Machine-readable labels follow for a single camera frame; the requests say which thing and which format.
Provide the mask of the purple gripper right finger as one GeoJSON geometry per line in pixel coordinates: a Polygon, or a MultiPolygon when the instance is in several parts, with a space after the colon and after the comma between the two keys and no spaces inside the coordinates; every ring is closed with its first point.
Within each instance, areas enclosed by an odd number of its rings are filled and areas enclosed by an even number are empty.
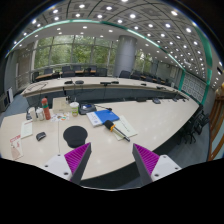
{"type": "Polygon", "coordinates": [[[133,144],[132,154],[135,158],[143,185],[147,185],[181,170],[181,167],[168,155],[159,156],[138,144],[133,144]]]}

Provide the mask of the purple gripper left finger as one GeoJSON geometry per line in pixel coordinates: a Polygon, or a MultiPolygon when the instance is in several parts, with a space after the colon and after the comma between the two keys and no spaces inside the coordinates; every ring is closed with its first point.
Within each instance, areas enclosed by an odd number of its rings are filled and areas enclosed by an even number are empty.
{"type": "Polygon", "coordinates": [[[90,155],[91,144],[87,143],[65,155],[55,155],[44,164],[44,169],[79,185],[90,155]]]}

